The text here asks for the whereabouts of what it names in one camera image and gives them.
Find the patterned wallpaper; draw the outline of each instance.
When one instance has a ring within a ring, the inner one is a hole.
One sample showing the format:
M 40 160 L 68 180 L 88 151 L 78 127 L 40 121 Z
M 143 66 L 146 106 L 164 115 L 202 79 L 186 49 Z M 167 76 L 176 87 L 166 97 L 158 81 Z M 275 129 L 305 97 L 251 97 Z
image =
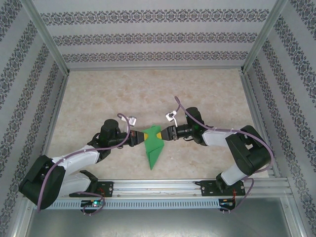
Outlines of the patterned wallpaper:
M 65 77 L 21 3 L 0 0 L 0 237 L 14 220 L 18 185 L 42 153 Z
M 315 16 L 315 1 L 289 1 L 248 72 L 308 236 L 316 236 Z
M 275 2 L 34 0 L 70 69 L 242 66 Z

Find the marble surface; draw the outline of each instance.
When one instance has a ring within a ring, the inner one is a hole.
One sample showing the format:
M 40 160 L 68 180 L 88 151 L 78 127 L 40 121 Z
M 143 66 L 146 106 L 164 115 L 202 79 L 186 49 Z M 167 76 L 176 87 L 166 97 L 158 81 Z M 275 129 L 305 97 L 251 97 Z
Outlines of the marble surface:
M 106 119 L 118 120 L 117 113 L 136 116 L 134 130 L 153 124 L 164 129 L 172 125 L 165 114 L 177 108 L 175 95 L 184 107 L 197 107 L 208 125 L 253 125 L 237 69 L 71 72 L 47 155 L 80 149 Z M 186 122 L 183 111 L 176 118 L 179 124 Z M 125 128 L 123 121 L 119 125 Z M 215 178 L 233 163 L 228 148 L 180 139 L 165 142 L 153 170 L 144 144 L 113 149 L 105 160 L 85 169 L 99 179 L 194 179 Z

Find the beige marble floor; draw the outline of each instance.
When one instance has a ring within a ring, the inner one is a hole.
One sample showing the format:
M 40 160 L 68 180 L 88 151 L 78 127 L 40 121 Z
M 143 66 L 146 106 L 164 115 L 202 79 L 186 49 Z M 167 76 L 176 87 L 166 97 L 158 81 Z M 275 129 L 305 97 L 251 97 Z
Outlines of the beige marble floor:
M 175 110 L 177 95 L 185 107 L 197 107 L 206 124 L 220 128 L 252 125 L 237 70 L 154 70 L 71 72 L 48 156 L 83 147 L 118 112 L 136 116 L 135 130 L 172 125 L 165 114 Z M 185 123 L 184 113 L 177 115 Z M 99 179 L 215 178 L 234 163 L 228 148 L 192 142 L 165 142 L 153 170 L 144 144 L 112 150 L 102 162 L 86 167 Z M 267 173 L 257 177 L 267 177 Z

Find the green triangular block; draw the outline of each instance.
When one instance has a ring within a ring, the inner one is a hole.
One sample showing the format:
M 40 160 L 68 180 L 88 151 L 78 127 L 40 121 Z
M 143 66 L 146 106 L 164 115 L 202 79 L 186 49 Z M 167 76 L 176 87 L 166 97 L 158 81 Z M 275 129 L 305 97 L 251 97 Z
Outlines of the green triangular block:
M 144 133 L 148 134 L 148 138 L 145 140 L 145 148 L 146 148 L 146 155 L 149 161 L 150 170 L 153 169 L 158 157 L 164 147 L 163 140 L 157 138 L 157 133 L 161 131 L 160 126 L 151 126 L 144 130 Z

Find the floral patterned wall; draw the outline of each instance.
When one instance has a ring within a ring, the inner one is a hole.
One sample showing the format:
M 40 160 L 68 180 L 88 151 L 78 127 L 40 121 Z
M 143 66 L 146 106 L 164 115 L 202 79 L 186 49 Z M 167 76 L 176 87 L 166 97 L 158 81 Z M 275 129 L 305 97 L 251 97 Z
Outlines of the floral patterned wall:
M 34 0 L 70 69 L 243 65 L 276 0 Z
M 19 207 L 18 185 L 41 155 L 65 79 L 18 0 L 0 0 L 0 237 Z
M 281 174 L 316 236 L 316 1 L 290 0 L 248 71 Z

